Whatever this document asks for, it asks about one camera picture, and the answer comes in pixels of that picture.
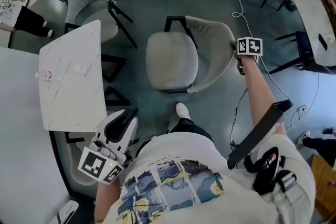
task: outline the white sneaker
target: white sneaker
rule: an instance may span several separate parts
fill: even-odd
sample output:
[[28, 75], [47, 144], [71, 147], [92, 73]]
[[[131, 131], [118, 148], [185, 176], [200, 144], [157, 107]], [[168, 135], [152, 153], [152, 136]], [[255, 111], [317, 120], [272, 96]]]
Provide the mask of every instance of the white sneaker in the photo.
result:
[[54, 32], [54, 30], [50, 30], [50, 31], [48, 32], [47, 38], [51, 38], [51, 36], [53, 35], [53, 32]]
[[185, 119], [190, 120], [188, 108], [183, 103], [176, 104], [176, 112], [180, 118], [185, 118]]
[[303, 139], [310, 137], [310, 131], [305, 131], [298, 139], [298, 144], [303, 145]]

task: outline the power outlet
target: power outlet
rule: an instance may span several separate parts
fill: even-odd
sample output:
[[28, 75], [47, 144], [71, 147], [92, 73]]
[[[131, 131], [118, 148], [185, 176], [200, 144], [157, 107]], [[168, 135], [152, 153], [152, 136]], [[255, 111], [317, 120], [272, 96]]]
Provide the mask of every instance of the power outlet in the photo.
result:
[[308, 106], [307, 105], [300, 106], [299, 113], [301, 115], [306, 115], [308, 113]]

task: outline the floor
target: floor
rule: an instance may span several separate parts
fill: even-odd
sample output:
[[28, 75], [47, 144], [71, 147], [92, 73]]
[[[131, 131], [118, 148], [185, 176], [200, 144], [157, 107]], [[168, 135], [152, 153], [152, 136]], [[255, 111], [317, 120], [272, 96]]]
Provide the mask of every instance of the floor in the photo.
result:
[[[243, 76], [240, 76], [236, 63], [233, 62], [227, 71], [210, 87], [193, 95], [166, 95], [151, 88], [146, 76], [145, 50], [148, 37], [158, 31], [163, 31], [165, 18], [169, 15], [191, 15], [203, 19], [225, 22], [232, 30], [235, 38], [249, 36], [243, 18], [233, 18], [232, 12], [241, 12], [238, 0], [116, 0], [133, 20], [134, 24], [123, 20], [139, 49], [134, 49], [122, 32], [109, 43], [102, 44], [105, 54], [122, 56], [129, 60], [128, 64], [116, 78], [114, 87], [120, 90], [133, 102], [133, 107], [139, 108], [140, 140], [145, 141], [154, 134], [163, 134], [167, 130], [168, 121], [174, 113], [177, 101], [184, 102], [190, 110], [193, 121], [211, 134], [217, 149], [223, 156], [230, 153], [229, 134], [234, 118], [235, 107], [246, 85]], [[244, 16], [249, 22], [254, 37], [262, 38], [264, 42], [264, 62], [269, 70], [297, 57], [295, 43], [289, 40], [275, 41], [276, 37], [303, 30], [298, 12], [290, 12], [283, 7], [276, 11], [282, 0], [268, 0], [264, 8], [260, 8], [263, 0], [241, 0], [244, 7]], [[62, 35], [67, 6], [57, 0], [38, 0], [31, 9], [40, 13], [55, 29], [54, 38]], [[178, 25], [173, 29], [181, 30]], [[34, 37], [26, 33], [14, 33], [10, 42], [13, 49], [39, 53], [39, 50], [49, 39]], [[199, 45], [199, 73], [200, 81], [207, 70], [209, 55], [206, 43]], [[263, 67], [265, 78], [277, 100], [286, 97], [270, 81]], [[318, 74], [289, 68], [272, 75], [272, 78], [281, 86], [297, 106], [311, 106], [318, 87]], [[333, 97], [336, 86], [336, 77], [320, 74], [319, 92], [314, 106], [304, 116], [297, 127], [288, 131], [293, 140], [305, 130], [310, 130], [312, 136], [320, 136], [321, 131], [334, 125], [336, 118], [336, 99]], [[294, 110], [286, 118], [286, 128]], [[247, 97], [244, 97], [238, 109], [237, 121], [233, 130], [236, 143], [249, 133], [252, 121]], [[300, 152], [309, 159], [313, 151], [300, 148]], [[93, 189], [78, 186], [73, 187], [88, 195], [94, 195]]]

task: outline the marble tabletop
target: marble tabletop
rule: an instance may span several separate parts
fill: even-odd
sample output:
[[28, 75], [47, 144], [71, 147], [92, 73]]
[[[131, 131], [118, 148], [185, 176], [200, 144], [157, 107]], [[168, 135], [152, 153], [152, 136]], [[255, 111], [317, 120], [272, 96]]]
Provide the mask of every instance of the marble tabletop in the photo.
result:
[[[51, 72], [51, 79], [43, 78]], [[40, 50], [39, 96], [46, 130], [95, 132], [107, 116], [100, 59], [100, 21]]]
[[[321, 0], [294, 0], [309, 38], [315, 62], [322, 66], [336, 66], [336, 40]], [[319, 34], [327, 43], [327, 50], [319, 41]]]

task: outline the wooden cabinet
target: wooden cabinet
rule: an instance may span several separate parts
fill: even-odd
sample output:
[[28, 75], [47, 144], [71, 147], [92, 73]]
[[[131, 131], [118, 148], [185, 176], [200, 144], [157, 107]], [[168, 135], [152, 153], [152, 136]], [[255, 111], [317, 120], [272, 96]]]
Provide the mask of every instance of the wooden cabinet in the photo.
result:
[[322, 215], [324, 221], [336, 223], [336, 171], [319, 155], [313, 156], [311, 170], [316, 183], [315, 207]]

